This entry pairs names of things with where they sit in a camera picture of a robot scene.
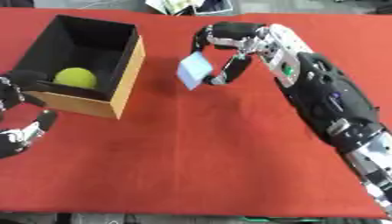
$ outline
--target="blue cube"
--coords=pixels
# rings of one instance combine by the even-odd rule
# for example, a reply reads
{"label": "blue cube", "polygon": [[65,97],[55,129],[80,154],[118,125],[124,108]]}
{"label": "blue cube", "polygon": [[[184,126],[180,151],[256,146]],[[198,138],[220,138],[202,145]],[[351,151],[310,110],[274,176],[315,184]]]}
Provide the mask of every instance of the blue cube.
{"label": "blue cube", "polygon": [[203,54],[201,52],[194,52],[181,60],[178,65],[177,76],[189,90],[193,90],[212,71],[213,67],[203,57]]}

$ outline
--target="open box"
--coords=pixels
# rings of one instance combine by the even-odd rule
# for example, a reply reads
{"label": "open box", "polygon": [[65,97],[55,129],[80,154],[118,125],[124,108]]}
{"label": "open box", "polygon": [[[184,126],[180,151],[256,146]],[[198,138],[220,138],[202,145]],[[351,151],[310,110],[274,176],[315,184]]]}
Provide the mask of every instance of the open box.
{"label": "open box", "polygon": [[[15,70],[48,75],[51,92],[31,92],[54,109],[119,119],[145,57],[133,24],[58,15],[32,44]],[[94,89],[53,83],[55,74],[82,67],[97,78]]]}

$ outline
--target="red felt surface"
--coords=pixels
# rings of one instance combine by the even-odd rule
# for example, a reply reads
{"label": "red felt surface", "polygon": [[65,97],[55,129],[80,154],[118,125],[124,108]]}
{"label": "red felt surface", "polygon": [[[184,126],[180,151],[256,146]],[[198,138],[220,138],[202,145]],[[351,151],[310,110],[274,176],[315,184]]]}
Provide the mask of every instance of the red felt surface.
{"label": "red felt surface", "polygon": [[[353,77],[392,127],[392,17],[0,9],[0,70],[11,69],[58,13],[137,24],[147,59],[120,121],[61,112],[32,149],[0,161],[0,210],[383,217],[262,63],[232,85],[192,92],[175,72],[202,25],[287,25]],[[206,54],[216,66],[230,55]],[[14,108],[1,125],[26,125],[38,111]]]}

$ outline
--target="tennis ball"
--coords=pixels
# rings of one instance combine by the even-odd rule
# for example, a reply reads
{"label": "tennis ball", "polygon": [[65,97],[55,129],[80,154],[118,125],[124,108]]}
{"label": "tennis ball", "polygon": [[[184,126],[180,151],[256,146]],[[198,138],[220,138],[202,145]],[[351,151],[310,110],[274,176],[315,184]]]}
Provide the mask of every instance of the tennis ball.
{"label": "tennis ball", "polygon": [[69,67],[57,73],[53,82],[70,87],[95,88],[96,77],[87,69]]}

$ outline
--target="robotic arm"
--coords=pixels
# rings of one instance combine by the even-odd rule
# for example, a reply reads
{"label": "robotic arm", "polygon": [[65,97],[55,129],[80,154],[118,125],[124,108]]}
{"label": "robotic arm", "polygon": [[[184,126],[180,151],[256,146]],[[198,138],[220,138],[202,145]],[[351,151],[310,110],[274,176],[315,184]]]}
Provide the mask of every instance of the robotic arm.
{"label": "robotic arm", "polygon": [[[48,87],[39,84],[45,75],[29,71],[15,71],[0,76],[0,122],[3,112],[28,102],[44,107],[45,103],[24,91],[46,91]],[[57,114],[52,110],[43,110],[28,126],[22,129],[0,129],[0,158],[17,155],[28,149],[33,141],[42,137],[56,120]]]}
{"label": "robotic arm", "polygon": [[256,54],[299,116],[321,140],[336,148],[367,192],[392,217],[392,136],[379,121],[378,108],[348,76],[280,24],[208,25],[193,37],[192,53],[210,44],[237,52],[218,75],[206,75],[204,83],[230,83]]}

